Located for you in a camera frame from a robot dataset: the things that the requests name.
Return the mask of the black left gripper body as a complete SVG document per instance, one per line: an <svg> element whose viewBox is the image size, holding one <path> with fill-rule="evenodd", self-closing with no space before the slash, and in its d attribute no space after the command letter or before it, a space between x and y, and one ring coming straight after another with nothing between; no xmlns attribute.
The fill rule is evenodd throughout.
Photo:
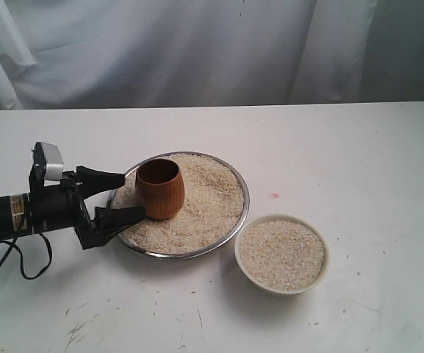
<svg viewBox="0 0 424 353"><path fill-rule="evenodd" d="M65 171L58 184L45 185L38 194L29 193L32 226L36 232L72 227L84 250L102 247L105 239L94 234L79 186L76 171Z"/></svg>

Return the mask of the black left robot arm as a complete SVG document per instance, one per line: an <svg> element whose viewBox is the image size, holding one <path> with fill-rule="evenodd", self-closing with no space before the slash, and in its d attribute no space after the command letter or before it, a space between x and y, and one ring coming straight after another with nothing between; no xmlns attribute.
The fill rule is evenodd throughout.
<svg viewBox="0 0 424 353"><path fill-rule="evenodd" d="M78 166L62 173L60 183L45 186L35 172L29 175L29 193L0 197L0 243L72 227L84 250L102 247L117 234L145 219L142 207L95 208L90 219L85 199L125 185L124 174Z"/></svg>

